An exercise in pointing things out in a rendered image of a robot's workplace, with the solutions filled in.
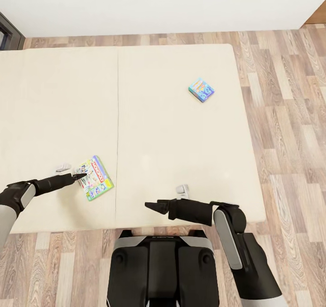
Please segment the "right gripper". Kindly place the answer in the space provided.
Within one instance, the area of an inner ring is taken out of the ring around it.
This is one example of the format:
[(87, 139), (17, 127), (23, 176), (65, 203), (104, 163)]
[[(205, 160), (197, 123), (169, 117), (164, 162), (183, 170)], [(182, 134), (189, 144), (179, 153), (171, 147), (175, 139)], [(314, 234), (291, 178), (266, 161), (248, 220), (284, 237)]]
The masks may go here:
[(172, 200), (159, 199), (157, 202), (146, 202), (144, 205), (161, 214), (168, 213), (168, 219), (170, 220), (180, 219), (198, 223), (198, 201), (184, 198)]

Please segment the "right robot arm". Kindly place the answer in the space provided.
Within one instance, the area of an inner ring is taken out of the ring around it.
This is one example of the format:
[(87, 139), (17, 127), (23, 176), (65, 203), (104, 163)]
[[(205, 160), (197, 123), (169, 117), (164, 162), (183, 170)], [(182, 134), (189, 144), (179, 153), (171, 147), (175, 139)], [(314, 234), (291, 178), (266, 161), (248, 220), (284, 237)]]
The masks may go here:
[[(239, 205), (229, 202), (203, 203), (189, 200), (187, 184), (176, 187), (176, 199), (146, 202), (144, 205), (168, 219), (212, 226), (214, 223), (238, 290), (242, 307), (288, 307), (267, 256), (253, 233), (244, 233), (246, 217)], [(213, 212), (213, 205), (217, 209)]]

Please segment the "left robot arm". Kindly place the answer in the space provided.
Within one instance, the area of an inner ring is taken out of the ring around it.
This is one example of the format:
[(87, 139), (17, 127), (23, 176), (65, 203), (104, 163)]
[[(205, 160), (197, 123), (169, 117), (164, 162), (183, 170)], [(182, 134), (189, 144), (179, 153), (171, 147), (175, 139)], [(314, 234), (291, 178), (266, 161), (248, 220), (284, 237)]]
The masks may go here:
[(71, 173), (65, 175), (61, 173), (71, 167), (68, 163), (56, 165), (51, 170), (51, 177), (9, 184), (0, 193), (0, 255), (15, 221), (34, 196), (38, 197), (72, 185), (76, 180), (87, 175), (87, 173), (79, 173), (72, 176)]

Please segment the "board game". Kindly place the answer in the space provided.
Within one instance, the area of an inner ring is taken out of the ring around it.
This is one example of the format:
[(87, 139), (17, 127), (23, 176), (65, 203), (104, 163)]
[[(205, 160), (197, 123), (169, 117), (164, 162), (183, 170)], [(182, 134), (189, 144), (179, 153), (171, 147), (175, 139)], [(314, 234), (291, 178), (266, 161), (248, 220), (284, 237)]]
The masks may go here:
[(93, 156), (74, 168), (76, 174), (87, 173), (79, 182), (89, 201), (93, 201), (113, 187), (99, 157)]
[[(199, 78), (199, 77), (198, 77)], [(188, 88), (203, 103), (214, 93), (214, 89), (210, 87), (201, 78), (195, 80)]]

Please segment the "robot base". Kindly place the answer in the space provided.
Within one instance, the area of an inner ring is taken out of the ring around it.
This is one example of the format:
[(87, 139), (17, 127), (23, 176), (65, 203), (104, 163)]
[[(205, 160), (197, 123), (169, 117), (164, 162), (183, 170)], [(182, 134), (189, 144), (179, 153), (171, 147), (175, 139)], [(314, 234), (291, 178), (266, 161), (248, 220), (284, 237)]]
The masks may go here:
[(134, 236), (113, 248), (107, 307), (219, 307), (216, 262), (203, 230), (193, 236)]

